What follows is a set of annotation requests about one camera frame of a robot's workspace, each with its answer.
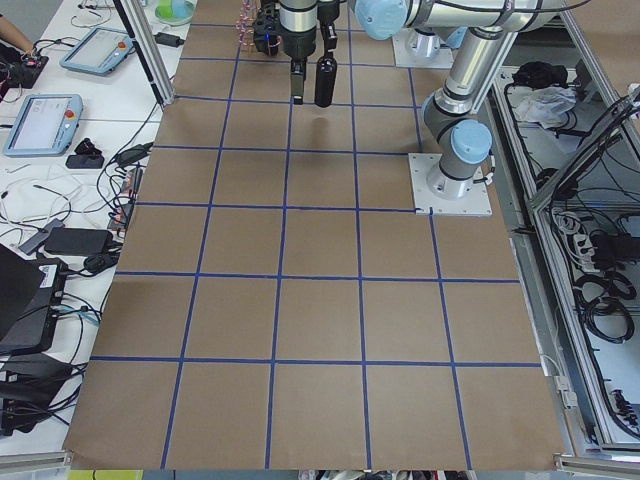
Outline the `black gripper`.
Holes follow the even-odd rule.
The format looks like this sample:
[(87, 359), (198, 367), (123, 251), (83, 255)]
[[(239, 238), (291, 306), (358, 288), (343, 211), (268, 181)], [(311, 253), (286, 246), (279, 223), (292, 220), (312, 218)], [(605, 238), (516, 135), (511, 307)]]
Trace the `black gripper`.
[[(339, 18), (339, 1), (319, 2), (319, 23), (324, 43), (324, 55), (330, 56), (336, 49), (338, 36), (335, 21)], [(306, 80), (306, 58), (316, 49), (317, 27), (304, 32), (282, 28), (283, 51), (292, 60), (290, 63), (291, 99), (295, 105), (304, 103)]]

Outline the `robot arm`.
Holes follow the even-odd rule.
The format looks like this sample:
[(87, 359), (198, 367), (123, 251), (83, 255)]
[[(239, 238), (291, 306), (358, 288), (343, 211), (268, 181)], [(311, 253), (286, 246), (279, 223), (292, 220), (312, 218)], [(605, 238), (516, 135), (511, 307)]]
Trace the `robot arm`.
[(444, 85), (424, 103), (423, 118), (442, 156), (426, 180), (438, 197), (458, 200), (471, 189), (492, 146), (489, 129), (472, 116), (482, 89), (492, 83), (511, 33), (534, 30), (561, 1), (421, 1), (415, 27), (467, 29)]
[[(279, 35), (291, 58), (291, 97), (301, 104), (306, 60), (315, 51), (320, 9), (339, 13), (336, 1), (282, 1)], [(466, 27), (460, 50), (444, 86), (436, 91), (438, 107), (452, 115), (472, 110), (479, 84), (487, 81), (502, 37), (534, 30), (564, 9), (562, 1), (352, 1), (350, 8), (369, 37), (386, 40), (404, 28)]]

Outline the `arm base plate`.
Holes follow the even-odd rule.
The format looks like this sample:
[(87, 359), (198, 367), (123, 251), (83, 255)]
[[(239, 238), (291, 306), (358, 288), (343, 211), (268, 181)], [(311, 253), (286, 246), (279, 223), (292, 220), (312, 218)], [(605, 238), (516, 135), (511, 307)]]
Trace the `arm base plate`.
[(440, 169), (441, 154), (408, 155), (417, 215), (489, 217), (492, 207), (480, 166), (472, 178), (453, 180)]
[(396, 67), (450, 69), (452, 50), (434, 33), (404, 29), (392, 37)]

